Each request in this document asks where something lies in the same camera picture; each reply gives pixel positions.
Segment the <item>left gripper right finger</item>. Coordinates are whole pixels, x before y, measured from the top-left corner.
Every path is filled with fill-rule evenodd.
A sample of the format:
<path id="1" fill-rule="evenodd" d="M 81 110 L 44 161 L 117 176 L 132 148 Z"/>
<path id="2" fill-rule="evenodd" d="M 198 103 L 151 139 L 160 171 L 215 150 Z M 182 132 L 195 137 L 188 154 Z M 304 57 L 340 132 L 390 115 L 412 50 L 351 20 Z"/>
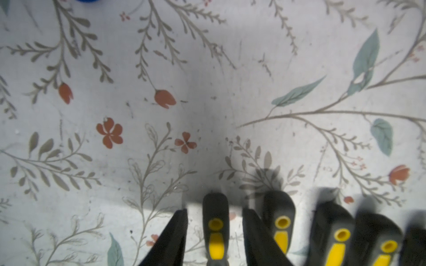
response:
<path id="1" fill-rule="evenodd" d="M 253 209 L 243 209 L 243 233 L 248 266 L 292 266 Z"/>

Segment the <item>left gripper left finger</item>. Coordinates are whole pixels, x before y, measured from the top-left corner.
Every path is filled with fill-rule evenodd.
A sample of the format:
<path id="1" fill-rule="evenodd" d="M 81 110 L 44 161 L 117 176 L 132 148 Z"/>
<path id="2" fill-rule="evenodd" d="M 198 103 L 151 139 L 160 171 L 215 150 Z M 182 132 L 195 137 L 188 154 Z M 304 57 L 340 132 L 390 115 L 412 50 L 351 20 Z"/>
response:
<path id="1" fill-rule="evenodd" d="M 156 244 L 145 256 L 140 266 L 182 266 L 184 261 L 187 209 L 174 213 Z"/>

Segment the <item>file tool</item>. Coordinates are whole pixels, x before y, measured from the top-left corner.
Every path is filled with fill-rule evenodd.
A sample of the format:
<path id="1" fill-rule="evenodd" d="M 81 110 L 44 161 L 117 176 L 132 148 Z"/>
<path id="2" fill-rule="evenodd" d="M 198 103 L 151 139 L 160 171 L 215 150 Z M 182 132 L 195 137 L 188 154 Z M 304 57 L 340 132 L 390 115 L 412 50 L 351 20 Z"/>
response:
<path id="1" fill-rule="evenodd" d="M 224 194 L 215 192 L 203 198 L 203 233 L 207 265 L 228 266 L 230 219 L 229 203 Z"/>
<path id="2" fill-rule="evenodd" d="M 402 230 L 388 217 L 377 213 L 359 213 L 346 264 L 389 266 L 402 240 Z"/>
<path id="3" fill-rule="evenodd" d="M 354 228 L 355 219 L 344 207 L 332 201 L 318 205 L 305 265 L 344 265 Z"/>
<path id="4" fill-rule="evenodd" d="M 287 254 L 294 230 L 296 207 L 284 191 L 265 193 L 262 220 L 270 235 L 284 254 Z"/>

